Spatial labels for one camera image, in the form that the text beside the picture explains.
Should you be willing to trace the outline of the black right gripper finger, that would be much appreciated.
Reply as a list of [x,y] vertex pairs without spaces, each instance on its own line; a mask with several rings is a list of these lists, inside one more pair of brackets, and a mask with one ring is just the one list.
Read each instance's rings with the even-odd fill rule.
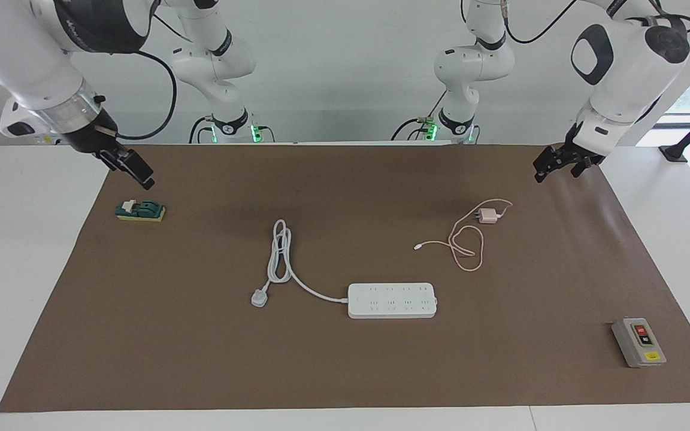
[[155,180],[152,177],[153,170],[135,150],[129,149],[120,152],[118,155],[118,167],[130,175],[132,179],[136,180],[143,189],[149,190],[153,188],[155,184]]
[[102,161],[110,171],[120,170],[127,173],[125,167],[127,153],[127,150],[99,150],[96,152],[96,158]]

